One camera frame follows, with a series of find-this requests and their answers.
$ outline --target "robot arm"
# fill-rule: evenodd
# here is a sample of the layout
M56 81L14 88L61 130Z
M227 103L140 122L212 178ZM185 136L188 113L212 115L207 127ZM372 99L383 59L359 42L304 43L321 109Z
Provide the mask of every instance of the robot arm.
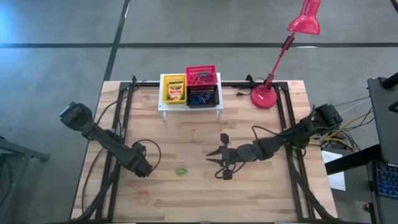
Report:
M61 113L61 122L68 128L81 131L88 140L98 141L102 147L111 151L118 162L138 177L147 177L152 166L146 161L143 152L145 146L136 143L132 148L119 143L119 136L101 129L93 120L91 110L81 103L71 102Z
M290 143L292 147L303 149L310 142L311 136L314 134L322 135L337 129L342 121L341 116L332 105L322 105L314 108L298 124L282 131L276 136L256 139L253 141L253 144L244 144L237 149L227 147L229 136L223 133L221 134L221 142L224 143L224 146L220 146L216 151L207 154L207 156L221 154L221 159L207 160L216 162L222 167L216 173L216 178L231 180L232 174L238 171L236 170L237 162L254 162L256 160L263 161L269 159L286 143ZM222 177L218 176L221 171L223 171Z

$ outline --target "metal stand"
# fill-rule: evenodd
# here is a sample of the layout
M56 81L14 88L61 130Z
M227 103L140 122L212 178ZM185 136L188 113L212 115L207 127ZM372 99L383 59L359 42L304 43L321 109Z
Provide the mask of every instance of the metal stand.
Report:
M13 169L10 175L12 182L10 183L10 188L6 192L6 198L4 199L3 204L0 207L0 223L9 223L6 215L11 213L12 208L14 207L13 203L15 201L16 192L20 187L20 183L23 180L26 170L29 165L30 158L38 158L41 162L47 162L50 154L44 154L41 152L37 152L32 149L28 149L24 146L20 146L14 144L12 142L7 141L3 137L0 136L0 155L5 156L5 160L13 160L16 165L11 165L11 162L6 161L9 167L8 169Z
M380 145L363 149L345 157L335 159L325 164L326 173L332 175L338 172L349 170L355 167L363 166L372 160L382 161Z

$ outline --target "keyboard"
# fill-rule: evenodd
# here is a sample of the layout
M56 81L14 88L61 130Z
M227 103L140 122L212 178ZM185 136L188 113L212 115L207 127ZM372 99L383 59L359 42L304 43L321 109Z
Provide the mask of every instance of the keyboard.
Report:
M398 198L398 167L376 164L376 179L379 195Z

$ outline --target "white paper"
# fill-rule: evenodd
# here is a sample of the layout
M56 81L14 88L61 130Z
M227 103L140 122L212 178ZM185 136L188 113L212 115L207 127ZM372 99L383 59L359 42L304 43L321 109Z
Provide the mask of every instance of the white paper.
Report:
M341 154L322 151L323 162L327 163L330 161L334 161L335 159L343 157ZM346 183L344 180L344 172L340 172L337 174L329 175L329 184L330 187L337 190L346 190Z

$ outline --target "red desk lamp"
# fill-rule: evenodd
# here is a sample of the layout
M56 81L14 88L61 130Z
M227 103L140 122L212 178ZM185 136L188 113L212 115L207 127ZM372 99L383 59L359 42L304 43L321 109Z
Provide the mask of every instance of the red desk lamp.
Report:
M285 54L285 51L289 49L291 43L294 40L294 34L301 32L305 34L320 34L320 27L317 20L317 12L321 0L304 0L303 8L301 8L300 15L295 18L287 27L288 31L292 32L292 35L288 36L285 43L282 46L282 51L276 61L271 74L268 75L266 84L259 85L251 92L251 101L255 106L262 109L269 109L275 105L277 97L276 92L269 86L272 79L274 79L274 73L278 64Z

